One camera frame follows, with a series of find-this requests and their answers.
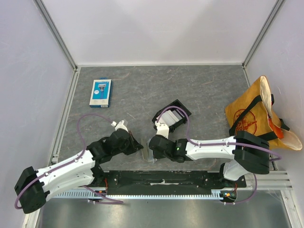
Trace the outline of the black plastic card box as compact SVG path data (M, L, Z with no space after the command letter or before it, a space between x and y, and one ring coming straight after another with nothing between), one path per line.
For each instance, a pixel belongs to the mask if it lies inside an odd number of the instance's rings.
M189 109L187 109L179 99L174 100L173 102L171 102L170 104L168 104L167 106L165 106L164 108L162 108L161 110L159 110L155 116L152 118L152 122L154 124L154 129L156 130L156 121L158 120L160 114L162 113L162 111L164 109L166 109L167 107L170 107L168 110L166 110L164 112L164 114L161 116L160 118L160 123L164 123L167 124L169 127L169 132L172 133L176 130L177 127L181 126L182 124L186 124L187 123L187 118L185 116L185 114L177 109L176 107L181 108L186 114L187 116L190 116L192 113L190 112Z

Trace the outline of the grey card holder wallet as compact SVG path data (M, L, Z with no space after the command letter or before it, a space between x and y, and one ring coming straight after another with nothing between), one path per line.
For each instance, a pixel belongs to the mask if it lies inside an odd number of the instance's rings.
M144 153L144 152L146 152L146 149L147 149L147 145L146 145L146 143L145 143L145 145L143 145L143 149L142 149L142 155L143 155L143 153Z

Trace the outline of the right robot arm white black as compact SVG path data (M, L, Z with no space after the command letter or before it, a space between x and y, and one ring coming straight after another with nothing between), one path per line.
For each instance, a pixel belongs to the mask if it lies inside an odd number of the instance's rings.
M217 176L223 187L230 186L248 173L265 175L270 171L269 143L246 131L239 131L228 138L194 142L188 139L173 142L157 134L147 145L148 154L155 160L167 158L184 163L207 158L228 159Z

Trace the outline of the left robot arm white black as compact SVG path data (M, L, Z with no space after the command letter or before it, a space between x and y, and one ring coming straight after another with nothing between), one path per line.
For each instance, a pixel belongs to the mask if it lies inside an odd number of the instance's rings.
M39 170L30 166L23 170L14 187L17 195L15 208L29 214L64 191L81 186L101 186L105 182L102 163L118 154L130 155L141 149L143 146L130 131L118 129L55 165Z

